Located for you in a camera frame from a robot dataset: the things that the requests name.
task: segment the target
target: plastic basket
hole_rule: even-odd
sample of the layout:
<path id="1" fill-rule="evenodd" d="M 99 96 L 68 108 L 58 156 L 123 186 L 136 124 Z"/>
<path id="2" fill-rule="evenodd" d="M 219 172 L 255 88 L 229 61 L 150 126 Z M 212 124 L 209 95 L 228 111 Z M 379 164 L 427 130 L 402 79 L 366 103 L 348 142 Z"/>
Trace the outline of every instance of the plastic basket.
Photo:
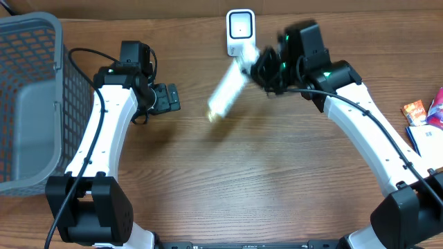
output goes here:
<path id="1" fill-rule="evenodd" d="M 62 38 L 45 12 L 0 19 L 0 195 L 43 194 L 80 145 L 91 94 Z"/>

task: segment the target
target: black cable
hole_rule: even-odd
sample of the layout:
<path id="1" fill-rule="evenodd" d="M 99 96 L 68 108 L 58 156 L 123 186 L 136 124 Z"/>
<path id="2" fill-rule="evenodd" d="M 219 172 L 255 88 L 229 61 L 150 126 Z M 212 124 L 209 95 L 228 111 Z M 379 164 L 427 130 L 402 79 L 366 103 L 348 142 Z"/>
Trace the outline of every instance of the black cable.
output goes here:
<path id="1" fill-rule="evenodd" d="M 154 57 L 154 63 L 155 63 L 154 72 L 150 77 L 150 83 L 154 83 L 155 77 L 157 76 L 157 56 L 155 56 L 154 49 L 150 48 L 150 51 L 152 53 L 152 57 Z"/>
<path id="2" fill-rule="evenodd" d="M 82 178 L 83 173 L 86 170 L 86 168 L 87 168 L 87 166 L 89 164 L 89 161 L 91 160 L 92 152 L 93 152 L 94 147 L 95 147 L 95 145 L 97 143 L 98 136 L 100 135 L 100 130 L 102 129 L 102 125 L 103 125 L 103 120 L 105 119 L 106 109 L 105 109 L 105 101 L 103 100 L 103 96 L 102 96 L 101 92 L 94 86 L 94 83 L 92 82 L 92 80 L 88 78 L 88 76 L 77 66 L 77 64 L 72 59 L 72 53 L 74 53 L 75 51 L 85 51 L 85 52 L 95 53 L 97 55 L 102 55 L 103 57 L 106 57 L 106 58 L 108 58 L 108 59 L 110 59 L 110 60 L 112 60 L 114 62 L 118 62 L 117 59 L 114 59 L 114 58 L 112 58 L 109 55 L 105 55 L 104 53 L 98 52 L 96 50 L 88 49 L 88 48 L 73 48 L 68 53 L 68 59 L 71 62 L 72 67 L 75 68 L 78 71 L 78 73 L 81 76 L 83 76 L 83 78 L 91 85 L 91 87 L 97 93 L 98 98 L 100 99 L 100 104 L 101 104 L 100 119 L 98 121 L 97 131 L 96 131 L 96 134 L 93 137 L 93 140 L 92 140 L 91 146 L 89 148 L 88 154 L 84 158 L 83 166 L 80 169 L 80 171 L 79 171 L 79 173 L 77 175 L 77 178 L 74 181 L 74 184 L 72 184 L 71 189 L 69 190 L 68 194 L 66 195 L 66 198 L 63 200 L 63 204 L 60 206 L 60 209 L 58 210 L 58 213 L 57 213 L 57 215 L 54 218 L 54 222 L 53 222 L 53 224 L 52 224 L 52 226 L 51 226 L 51 228 L 49 230 L 48 236 L 46 238 L 46 242 L 44 244 L 44 248 L 45 249 L 49 249 L 49 244 L 51 243 L 51 239 L 52 239 L 52 237 L 54 235 L 54 231 L 55 231 L 55 229 L 57 227 L 57 224 L 58 224 L 58 222 L 60 220 L 60 217 L 62 216 L 63 211 L 66 209 L 66 207 L 68 205 L 68 202 L 72 198 L 74 198 L 74 193 L 77 191 L 77 186 L 78 186 L 78 184 L 80 182 L 80 179 Z"/>
<path id="3" fill-rule="evenodd" d="M 6 2 L 3 2 L 2 0 L 0 0 L 0 4 L 3 6 L 3 8 L 6 11 L 8 11 L 9 15 L 11 15 L 11 16 L 17 15 L 17 13 L 14 10 L 12 10 Z"/>
<path id="4" fill-rule="evenodd" d="M 303 58 L 303 56 L 300 56 L 297 59 L 296 74 L 297 74 L 298 81 L 301 84 L 304 84 L 304 82 L 300 76 L 300 62 L 301 62 L 302 58 Z M 414 168 L 414 165 L 412 164 L 412 162 L 410 162 L 406 158 L 406 156 L 403 154 L 403 152 L 399 148 L 398 144 L 395 142 L 394 138 L 389 134 L 389 132 L 380 123 L 380 121 L 370 113 L 369 110 L 366 110 L 363 107 L 359 106 L 357 103 L 355 103 L 347 98 L 344 98 L 340 95 L 334 94 L 334 93 L 328 93 L 325 91 L 311 90 L 311 89 L 286 89 L 286 91 L 293 92 L 293 93 L 316 93 L 316 94 L 321 94 L 321 95 L 326 95 L 329 97 L 337 98 L 337 99 L 351 105 L 352 107 L 358 109 L 365 116 L 369 117 L 378 126 L 378 128 L 380 128 L 380 130 L 383 132 L 383 134 L 389 140 L 390 144 L 394 147 L 395 151 L 399 154 L 400 158 L 404 161 L 405 167 L 407 167 L 413 173 L 413 175 L 418 179 L 418 181 L 420 181 L 423 184 L 423 186 L 426 188 L 426 190 L 428 190 L 429 194 L 431 194 L 431 196 L 435 199 L 435 201 L 437 201 L 437 204 L 443 209 L 443 201 L 441 200 L 441 198 L 432 189 L 432 187 L 423 179 L 423 177 L 417 172 L 417 170 Z"/>

